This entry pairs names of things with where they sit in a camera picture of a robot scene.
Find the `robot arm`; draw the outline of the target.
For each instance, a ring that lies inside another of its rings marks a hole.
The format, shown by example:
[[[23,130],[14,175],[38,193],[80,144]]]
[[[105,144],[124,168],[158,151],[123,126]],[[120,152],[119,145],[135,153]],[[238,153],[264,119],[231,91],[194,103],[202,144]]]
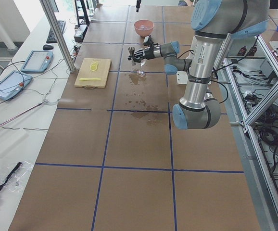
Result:
[[[191,59],[177,57],[177,41],[159,45],[153,43],[151,37],[146,37],[144,49],[128,49],[132,64],[162,57],[167,75],[186,72],[185,94],[172,109],[178,129],[206,129],[219,121],[220,105],[208,89],[208,83],[221,45],[228,34],[232,39],[242,39],[263,33],[268,24],[269,6],[268,0],[198,1],[191,17],[196,41]]]

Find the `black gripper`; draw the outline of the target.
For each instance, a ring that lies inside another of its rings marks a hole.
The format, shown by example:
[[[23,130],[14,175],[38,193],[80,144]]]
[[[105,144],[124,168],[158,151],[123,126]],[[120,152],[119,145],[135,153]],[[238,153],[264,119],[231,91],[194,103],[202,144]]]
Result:
[[[140,0],[137,0],[136,2],[136,12],[139,12],[140,9]],[[145,48],[145,49],[139,49],[135,52],[135,54],[143,54],[142,57],[141,56],[128,56],[128,60],[131,61],[132,63],[141,63],[143,59],[146,60],[151,60],[154,59],[154,53],[153,50],[151,50],[150,48]]]

